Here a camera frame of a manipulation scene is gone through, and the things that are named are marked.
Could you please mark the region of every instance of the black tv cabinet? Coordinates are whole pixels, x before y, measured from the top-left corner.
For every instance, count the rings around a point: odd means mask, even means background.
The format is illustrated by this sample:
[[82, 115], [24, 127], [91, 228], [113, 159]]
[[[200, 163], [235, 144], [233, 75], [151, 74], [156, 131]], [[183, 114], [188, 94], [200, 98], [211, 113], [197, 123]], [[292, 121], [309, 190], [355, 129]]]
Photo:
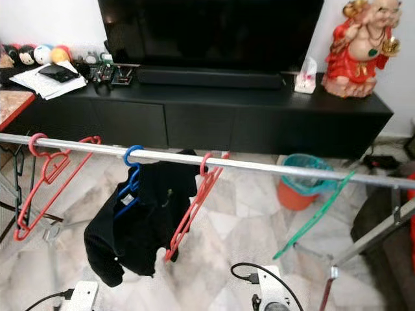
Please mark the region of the black tv cabinet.
[[287, 85], [280, 90], [135, 81], [102, 97], [88, 85], [48, 101], [38, 97], [5, 132], [30, 130], [68, 140], [100, 135], [104, 144], [124, 146], [355, 159], [393, 115], [376, 94], [364, 99], [327, 94], [321, 74], [312, 95], [295, 93], [293, 76], [283, 77]]

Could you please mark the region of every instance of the wooden table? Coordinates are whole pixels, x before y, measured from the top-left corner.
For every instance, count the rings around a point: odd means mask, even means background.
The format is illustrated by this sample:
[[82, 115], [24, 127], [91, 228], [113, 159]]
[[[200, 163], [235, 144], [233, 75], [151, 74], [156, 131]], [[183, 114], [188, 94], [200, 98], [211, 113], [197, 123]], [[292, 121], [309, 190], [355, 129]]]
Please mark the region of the wooden table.
[[34, 94], [28, 91], [0, 91], [0, 132], [35, 98]]

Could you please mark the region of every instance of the cabinet drawer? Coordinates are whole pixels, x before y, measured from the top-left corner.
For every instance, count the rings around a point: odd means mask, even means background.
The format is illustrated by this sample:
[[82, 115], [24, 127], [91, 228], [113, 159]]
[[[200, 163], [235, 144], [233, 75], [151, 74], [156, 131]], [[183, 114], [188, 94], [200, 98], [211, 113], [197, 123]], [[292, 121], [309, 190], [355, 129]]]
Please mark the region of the cabinet drawer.
[[165, 112], [170, 147], [229, 150], [233, 108], [166, 105]]
[[240, 109], [231, 150], [353, 159], [362, 155], [384, 124], [382, 115]]
[[163, 106], [93, 100], [104, 144], [167, 147]]
[[100, 135], [97, 118], [88, 99], [58, 97], [42, 100], [36, 113], [42, 132], [50, 138], [79, 141]]

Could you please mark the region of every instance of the figurine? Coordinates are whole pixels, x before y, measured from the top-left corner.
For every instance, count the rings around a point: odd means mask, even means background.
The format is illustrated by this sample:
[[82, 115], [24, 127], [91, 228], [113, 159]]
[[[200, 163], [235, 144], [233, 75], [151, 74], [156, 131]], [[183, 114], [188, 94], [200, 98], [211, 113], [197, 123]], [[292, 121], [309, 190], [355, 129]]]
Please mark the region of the figurine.
[[39, 45], [34, 50], [34, 59], [39, 65], [51, 62], [52, 47], [49, 45]]
[[25, 65], [34, 64], [34, 46], [26, 44], [19, 49], [19, 58]]
[[51, 52], [51, 60], [54, 63], [62, 62], [67, 60], [68, 62], [72, 61], [71, 53], [69, 48], [65, 45], [58, 45]]
[[334, 31], [334, 42], [326, 58], [327, 73], [322, 85], [340, 97], [365, 97], [376, 85], [375, 68], [384, 69], [399, 52], [399, 40], [392, 36], [401, 11], [398, 0], [349, 2], [343, 9], [348, 20]]

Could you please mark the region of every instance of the rack leg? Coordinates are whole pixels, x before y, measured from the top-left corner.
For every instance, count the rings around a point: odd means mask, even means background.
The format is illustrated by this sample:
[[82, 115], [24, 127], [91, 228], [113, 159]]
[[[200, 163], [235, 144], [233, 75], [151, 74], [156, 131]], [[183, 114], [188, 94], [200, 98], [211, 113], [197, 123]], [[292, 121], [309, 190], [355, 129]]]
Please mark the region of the rack leg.
[[353, 258], [357, 254], [361, 253], [374, 243], [378, 242], [386, 235], [391, 233], [392, 231], [399, 228], [402, 224], [404, 224], [407, 220], [409, 220], [412, 215], [415, 214], [415, 199], [404, 204], [401, 207], [401, 214], [399, 217], [399, 221], [396, 221], [396, 216], [391, 215], [387, 219], [383, 220], [379, 225], [374, 227], [371, 231], [366, 233], [360, 239], [358, 239], [352, 246], [350, 246], [347, 250], [343, 251], [332, 261], [333, 266], [340, 266], [348, 261], [350, 258]]
[[338, 268], [336, 266], [332, 266], [330, 269], [330, 278], [327, 280], [326, 288], [324, 288], [324, 295], [322, 299], [322, 304], [320, 305], [320, 311], [324, 311], [326, 309], [327, 301], [329, 300], [329, 295], [331, 291], [331, 285], [333, 281], [338, 278]]

